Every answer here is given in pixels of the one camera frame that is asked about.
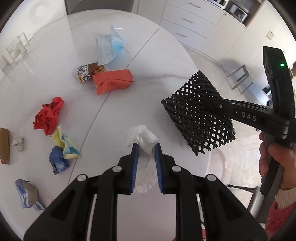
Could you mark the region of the person's right hand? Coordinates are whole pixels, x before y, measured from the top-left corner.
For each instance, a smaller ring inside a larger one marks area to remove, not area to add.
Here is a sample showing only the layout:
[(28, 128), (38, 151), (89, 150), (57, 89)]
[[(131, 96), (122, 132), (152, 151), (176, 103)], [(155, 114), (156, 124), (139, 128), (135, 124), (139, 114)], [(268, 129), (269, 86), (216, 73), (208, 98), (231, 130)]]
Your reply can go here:
[(259, 139), (263, 141), (259, 147), (261, 155), (259, 160), (259, 173), (261, 177), (264, 177), (269, 169), (267, 154), (270, 154), (270, 156), (279, 162), (284, 168), (280, 189), (290, 190), (295, 188), (295, 144), (293, 144), (292, 148), (289, 149), (273, 143), (267, 149), (264, 142), (263, 132), (259, 134)]

